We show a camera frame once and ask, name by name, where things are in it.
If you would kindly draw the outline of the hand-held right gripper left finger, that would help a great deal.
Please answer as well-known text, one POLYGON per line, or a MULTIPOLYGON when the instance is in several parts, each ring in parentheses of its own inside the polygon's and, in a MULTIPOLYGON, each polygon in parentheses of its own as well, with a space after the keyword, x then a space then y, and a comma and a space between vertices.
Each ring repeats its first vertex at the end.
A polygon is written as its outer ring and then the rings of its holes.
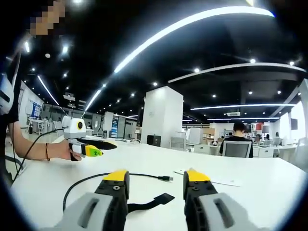
POLYGON ((62 219, 42 231, 122 231, 128 214, 129 172, 106 175, 95 192, 88 192, 68 206, 62 219))

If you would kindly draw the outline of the person's left hand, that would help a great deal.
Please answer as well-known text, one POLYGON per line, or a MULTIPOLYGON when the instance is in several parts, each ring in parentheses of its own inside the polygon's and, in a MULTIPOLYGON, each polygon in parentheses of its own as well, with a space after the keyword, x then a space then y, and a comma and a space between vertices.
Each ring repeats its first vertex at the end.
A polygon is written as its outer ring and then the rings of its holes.
POLYGON ((59 143, 51 143, 48 148, 48 158, 60 158, 65 160, 71 160, 71 152, 67 140, 63 140, 59 143))

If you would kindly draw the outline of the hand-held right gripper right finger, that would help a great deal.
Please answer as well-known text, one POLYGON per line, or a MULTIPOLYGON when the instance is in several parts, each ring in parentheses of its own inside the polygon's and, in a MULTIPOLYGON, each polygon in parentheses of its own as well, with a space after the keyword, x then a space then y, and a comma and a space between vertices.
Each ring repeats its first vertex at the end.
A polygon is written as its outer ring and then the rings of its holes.
POLYGON ((249 220, 247 210, 210 178, 194 169, 183 173, 184 214, 189 231, 266 231, 249 220))

